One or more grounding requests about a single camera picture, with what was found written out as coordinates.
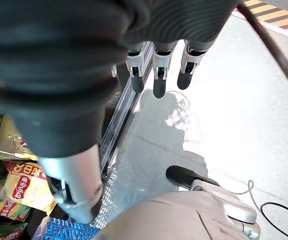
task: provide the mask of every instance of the robotic hand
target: robotic hand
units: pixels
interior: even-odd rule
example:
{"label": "robotic hand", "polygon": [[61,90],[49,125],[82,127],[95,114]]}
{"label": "robotic hand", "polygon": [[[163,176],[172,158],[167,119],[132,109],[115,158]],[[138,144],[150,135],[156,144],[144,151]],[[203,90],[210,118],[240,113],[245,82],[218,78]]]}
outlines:
{"label": "robotic hand", "polygon": [[153,41],[154,95],[165,93],[171,56],[186,41],[178,87],[189,86],[238,0],[0,0],[0,111],[39,157],[58,204],[93,219],[102,193],[98,144],[104,103],[127,61],[143,90],[142,42]]}

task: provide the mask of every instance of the yellow and black striped tape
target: yellow and black striped tape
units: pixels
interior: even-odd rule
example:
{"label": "yellow and black striped tape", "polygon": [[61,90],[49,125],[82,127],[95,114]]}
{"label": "yellow and black striped tape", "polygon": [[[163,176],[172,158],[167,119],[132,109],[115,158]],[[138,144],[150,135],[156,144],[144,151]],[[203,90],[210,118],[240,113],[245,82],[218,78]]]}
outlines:
{"label": "yellow and black striped tape", "polygon": [[288,31],[288,11],[258,0],[245,0],[245,5],[258,20]]}

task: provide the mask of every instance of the blue plastic basket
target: blue plastic basket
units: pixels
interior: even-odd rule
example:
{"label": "blue plastic basket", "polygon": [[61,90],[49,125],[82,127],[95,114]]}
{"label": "blue plastic basket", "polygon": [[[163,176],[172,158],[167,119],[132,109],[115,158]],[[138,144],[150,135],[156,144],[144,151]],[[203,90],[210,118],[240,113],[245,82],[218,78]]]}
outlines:
{"label": "blue plastic basket", "polygon": [[99,228],[88,225],[71,223],[61,219],[49,218],[45,234],[41,240],[89,240],[98,232]]}

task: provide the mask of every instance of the yellow snack package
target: yellow snack package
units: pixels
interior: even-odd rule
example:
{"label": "yellow snack package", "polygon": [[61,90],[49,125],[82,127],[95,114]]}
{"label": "yellow snack package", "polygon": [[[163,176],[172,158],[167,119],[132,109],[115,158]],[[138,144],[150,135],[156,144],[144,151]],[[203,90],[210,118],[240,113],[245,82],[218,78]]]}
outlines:
{"label": "yellow snack package", "polygon": [[42,210],[48,215],[56,201],[51,194],[46,176],[36,163],[4,162],[8,176],[4,185],[6,196],[13,202]]}
{"label": "yellow snack package", "polygon": [[0,120],[0,160],[37,160],[7,116]]}

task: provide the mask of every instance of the lay's chip bag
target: lay's chip bag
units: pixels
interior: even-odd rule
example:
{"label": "lay's chip bag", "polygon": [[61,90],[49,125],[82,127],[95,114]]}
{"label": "lay's chip bag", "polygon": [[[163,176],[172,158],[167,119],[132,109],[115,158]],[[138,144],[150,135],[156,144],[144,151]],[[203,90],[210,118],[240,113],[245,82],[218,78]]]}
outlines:
{"label": "lay's chip bag", "polygon": [[5,161],[4,164],[8,169],[4,185],[7,198],[15,203],[42,210],[49,215],[56,201],[41,167],[31,162],[16,164]]}

